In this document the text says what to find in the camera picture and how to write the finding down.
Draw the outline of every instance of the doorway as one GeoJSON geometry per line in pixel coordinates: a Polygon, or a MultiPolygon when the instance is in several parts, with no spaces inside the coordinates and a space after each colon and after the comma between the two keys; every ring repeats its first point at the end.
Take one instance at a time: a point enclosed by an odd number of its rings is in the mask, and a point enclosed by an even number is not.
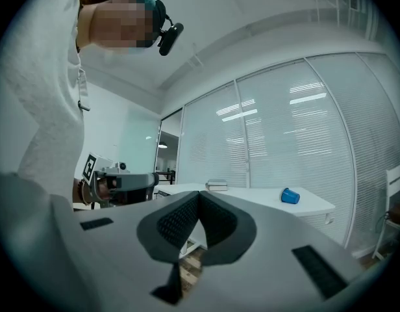
{"type": "Polygon", "coordinates": [[[155,172],[160,175],[159,185],[174,185],[177,155],[181,136],[182,109],[161,121],[160,139],[156,154],[155,172]]]}

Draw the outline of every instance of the hand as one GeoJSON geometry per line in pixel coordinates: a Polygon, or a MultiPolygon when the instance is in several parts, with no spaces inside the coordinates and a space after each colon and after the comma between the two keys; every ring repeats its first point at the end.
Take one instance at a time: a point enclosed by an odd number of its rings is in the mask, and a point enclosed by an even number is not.
{"type": "MultiPolygon", "coordinates": [[[[116,187],[116,180],[113,180],[112,184],[114,187],[116,187]]],[[[109,189],[106,178],[102,178],[97,181],[97,193],[102,200],[109,200],[109,189]]]]}

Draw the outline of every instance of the glass wall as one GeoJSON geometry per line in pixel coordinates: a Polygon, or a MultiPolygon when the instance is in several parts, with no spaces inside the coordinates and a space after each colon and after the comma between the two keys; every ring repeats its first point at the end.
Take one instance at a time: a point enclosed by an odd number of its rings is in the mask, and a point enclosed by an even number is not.
{"type": "Polygon", "coordinates": [[[133,174],[155,171],[155,155],[159,136],[160,120],[145,112],[129,110],[120,142],[119,158],[127,163],[133,174]]]}
{"type": "Polygon", "coordinates": [[[185,106],[178,182],[303,187],[336,206],[331,224],[303,219],[363,255],[379,236],[386,170],[400,163],[400,125],[384,90],[397,103],[394,74],[383,55],[323,55],[200,97],[185,106]]]}

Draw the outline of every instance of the ceiling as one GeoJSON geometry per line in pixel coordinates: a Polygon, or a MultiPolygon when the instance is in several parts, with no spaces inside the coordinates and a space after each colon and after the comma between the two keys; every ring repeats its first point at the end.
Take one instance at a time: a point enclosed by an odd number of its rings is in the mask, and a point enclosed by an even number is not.
{"type": "MultiPolygon", "coordinates": [[[[317,7],[335,10],[332,1],[336,0],[162,1],[172,20],[184,25],[183,33],[168,56],[160,56],[156,45],[140,54],[111,53],[92,46],[81,53],[84,69],[105,73],[131,88],[162,98],[187,72],[201,71],[212,55],[227,46],[274,27],[308,21],[309,11],[317,7]]],[[[108,85],[105,87],[115,92],[108,85]]]]}

